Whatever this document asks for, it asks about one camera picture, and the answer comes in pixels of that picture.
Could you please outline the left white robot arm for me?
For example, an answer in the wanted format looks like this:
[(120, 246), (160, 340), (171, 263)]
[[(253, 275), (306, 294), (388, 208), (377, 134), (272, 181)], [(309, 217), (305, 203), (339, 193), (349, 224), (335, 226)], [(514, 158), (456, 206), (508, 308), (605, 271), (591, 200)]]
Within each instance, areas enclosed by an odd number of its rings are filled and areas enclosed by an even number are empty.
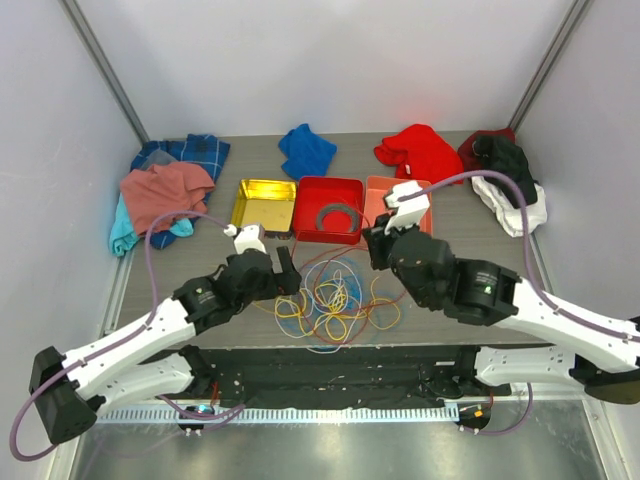
[(279, 271), (259, 250), (233, 254), (213, 274), (185, 282), (147, 316), (113, 334), (65, 353), (53, 346), (38, 352), (29, 391), (49, 441), (74, 439), (99, 416), (146, 397), (205, 397), (213, 371), (196, 347), (158, 362), (150, 357), (228, 323), (254, 301), (297, 293), (301, 276), (288, 247), (277, 255)]

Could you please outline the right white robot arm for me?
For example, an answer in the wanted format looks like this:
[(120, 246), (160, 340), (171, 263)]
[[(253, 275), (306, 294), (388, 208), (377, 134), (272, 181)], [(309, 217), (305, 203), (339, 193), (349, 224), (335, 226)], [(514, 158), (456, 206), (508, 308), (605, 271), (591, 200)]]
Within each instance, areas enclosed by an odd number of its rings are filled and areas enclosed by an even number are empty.
[(421, 308), (462, 324), (517, 330), (544, 347), (479, 347), (451, 371), (457, 391), (484, 386), (559, 383), (613, 404), (639, 401), (639, 322), (606, 317), (540, 290), (516, 272), (459, 259), (444, 240), (418, 227), (396, 228), (388, 214), (363, 231), (371, 266), (392, 271)]

